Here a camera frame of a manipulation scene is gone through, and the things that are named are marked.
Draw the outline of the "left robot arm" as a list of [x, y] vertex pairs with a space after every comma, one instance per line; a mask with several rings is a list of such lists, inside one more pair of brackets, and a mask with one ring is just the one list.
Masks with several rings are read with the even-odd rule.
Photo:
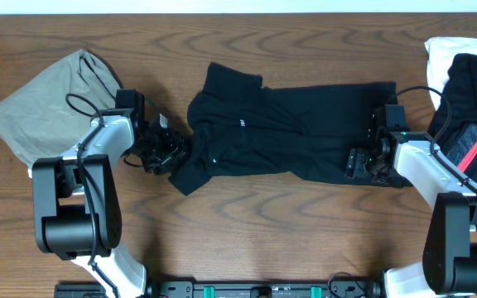
[[93, 283], [55, 286], [56, 297], [157, 297], [146, 267], [123, 243], [113, 169], [127, 155], [156, 175], [186, 156], [185, 138], [163, 115], [147, 122], [133, 108], [99, 110], [68, 151], [37, 160], [31, 170], [39, 249], [85, 269]]

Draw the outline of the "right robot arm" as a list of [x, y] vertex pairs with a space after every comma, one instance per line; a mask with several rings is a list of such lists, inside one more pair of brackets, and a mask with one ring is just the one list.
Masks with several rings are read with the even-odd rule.
[[477, 183], [449, 161], [426, 132], [378, 127], [371, 148], [349, 152], [347, 177], [412, 185], [431, 207], [419, 262], [388, 269], [372, 297], [477, 296]]

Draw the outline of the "black Sydrogen polo shirt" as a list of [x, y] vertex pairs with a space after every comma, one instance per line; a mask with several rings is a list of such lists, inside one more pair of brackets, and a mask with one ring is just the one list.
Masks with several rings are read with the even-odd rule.
[[396, 103], [392, 81], [270, 89], [260, 75], [208, 66], [187, 122], [191, 154], [169, 181], [189, 195], [216, 176], [291, 172], [303, 180], [371, 185], [349, 178], [353, 148], [373, 143], [372, 115]]

